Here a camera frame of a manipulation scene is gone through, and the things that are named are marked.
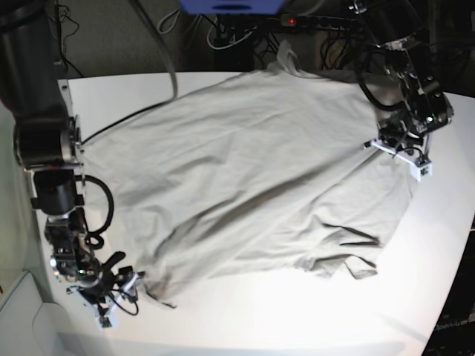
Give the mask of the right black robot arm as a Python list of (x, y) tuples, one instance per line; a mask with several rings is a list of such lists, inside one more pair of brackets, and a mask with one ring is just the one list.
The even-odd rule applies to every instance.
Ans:
[(47, 218), (50, 266), (69, 282), (68, 293), (90, 308), (99, 327), (114, 324), (122, 301), (136, 304), (140, 275), (121, 266), (118, 251), (105, 262), (102, 229), (91, 231), (82, 190), (104, 183), (83, 171), (81, 131), (60, 77), (53, 34), (43, 1), (1, 3), (1, 102), (15, 119), (13, 149), (33, 179), (30, 204)]

